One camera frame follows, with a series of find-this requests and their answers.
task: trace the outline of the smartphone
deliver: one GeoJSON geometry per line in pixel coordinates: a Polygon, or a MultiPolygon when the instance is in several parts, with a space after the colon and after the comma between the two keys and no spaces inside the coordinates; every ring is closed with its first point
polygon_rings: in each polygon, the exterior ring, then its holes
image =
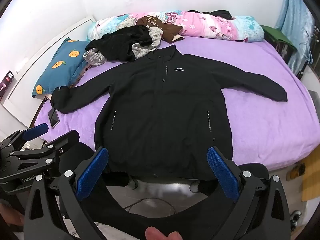
{"type": "Polygon", "coordinates": [[[60,119],[57,114],[56,109],[51,109],[50,112],[48,113],[49,115],[49,120],[52,128],[55,128],[56,125],[60,122],[60,119]]]}

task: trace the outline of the pillow with orange fruit print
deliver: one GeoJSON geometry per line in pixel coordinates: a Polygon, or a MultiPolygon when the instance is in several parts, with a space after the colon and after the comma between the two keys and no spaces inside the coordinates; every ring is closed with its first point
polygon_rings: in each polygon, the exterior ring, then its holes
{"type": "Polygon", "coordinates": [[[47,68],[36,82],[32,96],[52,94],[56,87],[72,86],[88,67],[82,55],[87,41],[67,38],[54,54],[47,68]]]}

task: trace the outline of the textured blue pad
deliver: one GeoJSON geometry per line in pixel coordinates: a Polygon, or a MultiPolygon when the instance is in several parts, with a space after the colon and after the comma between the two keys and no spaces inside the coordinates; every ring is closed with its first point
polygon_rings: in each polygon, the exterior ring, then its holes
{"type": "Polygon", "coordinates": [[[79,201],[88,197],[108,163],[109,155],[102,148],[77,181],[76,197],[79,201]]]}
{"type": "Polygon", "coordinates": [[[240,195],[238,180],[213,147],[208,149],[207,161],[226,196],[236,202],[240,195]]]}
{"type": "Polygon", "coordinates": [[[39,137],[40,135],[43,135],[45,133],[47,133],[49,130],[49,127],[46,123],[37,125],[31,129],[25,130],[23,135],[22,135],[22,139],[25,141],[31,141],[34,138],[39,137]]]}

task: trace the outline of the purple bedsheet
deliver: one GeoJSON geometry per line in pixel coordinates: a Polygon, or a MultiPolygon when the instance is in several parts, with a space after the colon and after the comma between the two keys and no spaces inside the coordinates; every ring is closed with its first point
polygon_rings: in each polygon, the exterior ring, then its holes
{"type": "MultiPolygon", "coordinates": [[[[170,44],[162,41],[160,48],[170,44]]],[[[269,170],[291,165],[307,156],[320,142],[320,124],[305,86],[293,75],[276,50],[266,41],[234,42],[185,37],[175,42],[182,54],[220,60],[248,72],[263,74],[280,84],[288,102],[275,102],[241,88],[223,89],[232,131],[233,161],[263,163],[269,170]]],[[[106,62],[89,69],[78,85],[119,65],[106,62]]],[[[94,149],[94,126],[109,95],[70,114],[58,113],[60,123],[42,136],[50,142],[74,129],[80,141],[94,149]]],[[[47,101],[36,125],[47,123],[51,109],[47,101]]]]}

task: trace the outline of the curtain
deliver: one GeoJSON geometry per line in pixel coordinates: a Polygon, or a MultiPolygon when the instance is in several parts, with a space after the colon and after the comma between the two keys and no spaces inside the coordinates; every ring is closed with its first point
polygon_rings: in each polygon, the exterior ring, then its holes
{"type": "Polygon", "coordinates": [[[296,75],[305,61],[312,63],[310,40],[315,20],[302,0],[284,0],[275,28],[280,30],[297,48],[288,63],[296,75]]]}

